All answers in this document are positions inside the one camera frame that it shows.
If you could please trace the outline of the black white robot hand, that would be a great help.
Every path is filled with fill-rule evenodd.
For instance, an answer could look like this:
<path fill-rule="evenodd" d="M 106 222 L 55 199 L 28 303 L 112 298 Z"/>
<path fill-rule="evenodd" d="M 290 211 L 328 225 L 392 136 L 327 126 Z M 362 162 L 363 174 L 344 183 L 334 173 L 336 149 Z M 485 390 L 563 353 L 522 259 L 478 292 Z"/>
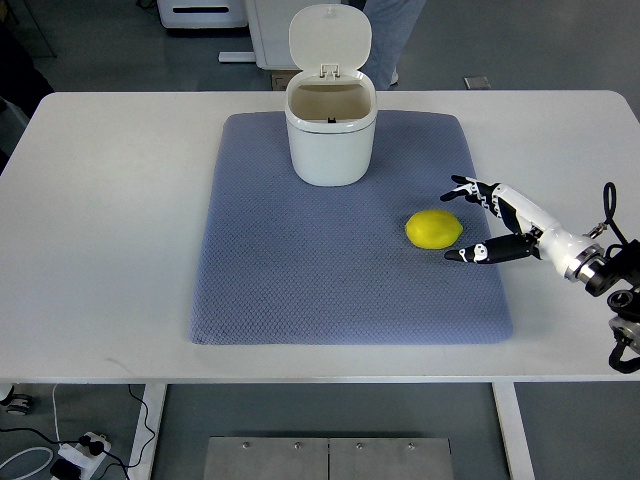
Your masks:
<path fill-rule="evenodd" d="M 456 187 L 443 194 L 442 201 L 463 197 L 500 219 L 508 235 L 474 245 L 452 249 L 445 258 L 465 263 L 496 264 L 533 256 L 551 262 L 563 278 L 588 283 L 605 264 L 604 250 L 594 239 L 573 235 L 551 216 L 513 187 L 483 183 L 454 175 Z"/>

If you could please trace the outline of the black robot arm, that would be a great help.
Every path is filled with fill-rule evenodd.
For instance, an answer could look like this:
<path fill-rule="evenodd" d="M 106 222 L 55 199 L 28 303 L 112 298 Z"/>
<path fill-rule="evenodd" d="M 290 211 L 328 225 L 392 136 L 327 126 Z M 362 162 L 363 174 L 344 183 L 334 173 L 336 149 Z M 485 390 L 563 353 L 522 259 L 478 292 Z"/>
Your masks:
<path fill-rule="evenodd" d="M 627 350 L 639 352 L 639 241 L 627 239 L 614 220 L 617 206 L 616 186 L 608 182 L 603 188 L 604 220 L 587 234 L 591 240 L 610 229 L 617 242 L 603 249 L 591 246 L 580 264 L 577 279 L 594 297 L 606 295 L 614 313 L 609 321 L 615 345 L 609 366 L 622 374 L 639 371 L 637 356 L 624 359 Z"/>

